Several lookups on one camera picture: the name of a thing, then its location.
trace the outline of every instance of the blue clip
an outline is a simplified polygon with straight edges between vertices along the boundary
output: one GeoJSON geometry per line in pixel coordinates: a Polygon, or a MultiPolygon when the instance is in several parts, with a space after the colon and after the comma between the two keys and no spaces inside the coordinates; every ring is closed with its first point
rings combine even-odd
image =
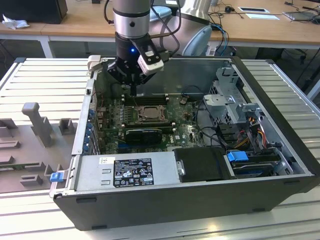
{"type": "Polygon", "coordinates": [[[90,142],[90,138],[89,138],[89,137],[85,137],[84,140],[83,140],[83,142],[84,142],[85,144],[88,144],[88,143],[90,142]]]}
{"type": "Polygon", "coordinates": [[[239,162],[239,161],[248,161],[249,158],[245,151],[231,151],[226,155],[229,159],[229,162],[239,162]]]}
{"type": "Polygon", "coordinates": [[[89,151],[89,145],[88,144],[84,144],[83,147],[82,147],[82,150],[85,151],[85,152],[88,152],[89,151]]]}
{"type": "Polygon", "coordinates": [[[89,109],[89,117],[93,117],[95,115],[95,111],[89,109]]]}
{"type": "Polygon", "coordinates": [[[85,135],[90,136],[91,135],[91,131],[89,129],[85,130],[85,135]]]}
{"type": "Polygon", "coordinates": [[[64,181],[64,174],[63,172],[54,172],[51,173],[50,176],[50,182],[51,183],[56,183],[56,182],[63,182],[64,181]]]}
{"type": "Polygon", "coordinates": [[[93,127],[92,123],[89,123],[89,122],[88,122],[88,123],[86,124],[86,128],[87,128],[87,129],[92,129],[92,127],[93,127]]]}

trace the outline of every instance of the motherboard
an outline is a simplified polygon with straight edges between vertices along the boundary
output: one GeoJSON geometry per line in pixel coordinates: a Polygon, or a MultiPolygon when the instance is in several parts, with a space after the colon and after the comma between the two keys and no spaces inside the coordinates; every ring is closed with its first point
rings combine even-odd
{"type": "Polygon", "coordinates": [[[97,109],[102,154],[205,147],[195,125],[198,103],[178,95],[112,99],[97,109]]]}

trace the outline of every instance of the table leg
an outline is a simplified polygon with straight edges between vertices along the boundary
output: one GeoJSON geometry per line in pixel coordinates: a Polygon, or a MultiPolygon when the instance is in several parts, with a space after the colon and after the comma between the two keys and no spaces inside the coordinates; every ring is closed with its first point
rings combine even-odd
{"type": "Polygon", "coordinates": [[[42,37],[42,38],[40,38],[39,41],[41,43],[42,50],[44,52],[45,57],[47,59],[55,58],[56,56],[55,56],[54,51],[51,49],[49,38],[48,37],[42,37]]]}
{"type": "Polygon", "coordinates": [[[314,87],[311,89],[311,91],[308,93],[307,97],[310,100],[314,100],[315,97],[320,93],[320,79],[318,82],[314,85],[314,87]]]}
{"type": "Polygon", "coordinates": [[[86,54],[90,54],[89,42],[84,42],[84,50],[86,54]]]}

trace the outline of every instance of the blue cable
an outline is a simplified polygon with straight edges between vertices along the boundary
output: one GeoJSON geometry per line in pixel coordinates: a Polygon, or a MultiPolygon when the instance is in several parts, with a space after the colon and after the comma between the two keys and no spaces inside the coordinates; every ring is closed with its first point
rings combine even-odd
{"type": "Polygon", "coordinates": [[[227,44],[228,44],[228,41],[227,41],[227,35],[226,35],[226,32],[218,25],[216,24],[212,24],[213,26],[215,26],[217,29],[220,30],[220,32],[223,34],[223,37],[224,37],[224,48],[220,54],[220,56],[223,56],[225,50],[227,49],[227,44]]]}

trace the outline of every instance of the aluminum extrusion table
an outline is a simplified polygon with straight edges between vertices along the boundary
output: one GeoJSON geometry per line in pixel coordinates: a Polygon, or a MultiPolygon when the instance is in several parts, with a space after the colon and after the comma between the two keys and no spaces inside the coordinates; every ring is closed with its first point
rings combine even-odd
{"type": "MultiPolygon", "coordinates": [[[[264,60],[243,62],[313,155],[320,160],[319,109],[277,65],[264,60]]],[[[33,91],[33,94],[37,95],[33,98],[40,103],[55,100],[57,106],[64,109],[55,112],[59,115],[58,118],[67,116],[77,122],[81,107],[79,103],[82,102],[85,83],[90,78],[87,70],[86,59],[27,58],[23,63],[14,63],[0,82],[0,118],[8,116],[6,109],[10,105],[19,109],[19,105],[23,105],[30,98],[26,93],[33,91]],[[68,92],[68,96],[64,96],[64,91],[68,92]]],[[[24,121],[21,119],[22,113],[14,116],[17,124],[24,121]]],[[[50,121],[56,118],[54,114],[49,116],[50,121]]],[[[2,240],[318,239],[320,188],[293,195],[270,212],[87,232],[75,229],[72,222],[49,197],[49,190],[24,191],[0,194],[0,226],[2,240]]]]}

